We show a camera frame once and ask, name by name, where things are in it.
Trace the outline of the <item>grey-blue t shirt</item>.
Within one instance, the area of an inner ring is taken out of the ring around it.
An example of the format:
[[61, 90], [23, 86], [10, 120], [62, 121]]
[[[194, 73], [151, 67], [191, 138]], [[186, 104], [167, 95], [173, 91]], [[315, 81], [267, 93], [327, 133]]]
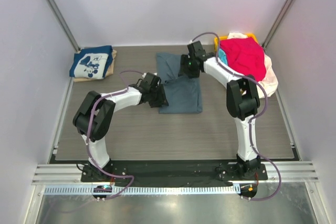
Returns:
[[167, 52], [156, 54], [157, 75], [161, 78], [168, 105], [159, 108], [160, 114], [198, 114], [203, 112], [200, 81], [178, 76], [180, 55]]

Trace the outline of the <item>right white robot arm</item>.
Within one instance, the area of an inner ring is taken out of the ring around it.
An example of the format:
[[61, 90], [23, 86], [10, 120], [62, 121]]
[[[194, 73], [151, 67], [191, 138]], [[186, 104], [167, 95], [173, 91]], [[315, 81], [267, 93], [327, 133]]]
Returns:
[[207, 53], [200, 41], [187, 48], [188, 54], [181, 55], [178, 75], [198, 78], [203, 72], [226, 88], [226, 107], [236, 123], [238, 136], [236, 173], [244, 180], [253, 178], [261, 168], [255, 130], [260, 99], [255, 80], [225, 66], [214, 53]]

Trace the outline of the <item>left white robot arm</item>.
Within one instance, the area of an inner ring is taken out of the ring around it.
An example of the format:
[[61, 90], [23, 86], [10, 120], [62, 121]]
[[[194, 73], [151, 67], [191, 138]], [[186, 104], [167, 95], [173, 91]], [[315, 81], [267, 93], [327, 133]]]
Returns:
[[85, 142], [88, 164], [81, 169], [85, 181], [106, 182], [109, 178], [134, 180], [134, 176], [114, 174], [105, 136], [113, 114], [148, 103], [151, 108], [168, 105], [161, 78], [147, 72], [137, 83], [111, 93], [90, 91], [73, 118], [73, 125]]

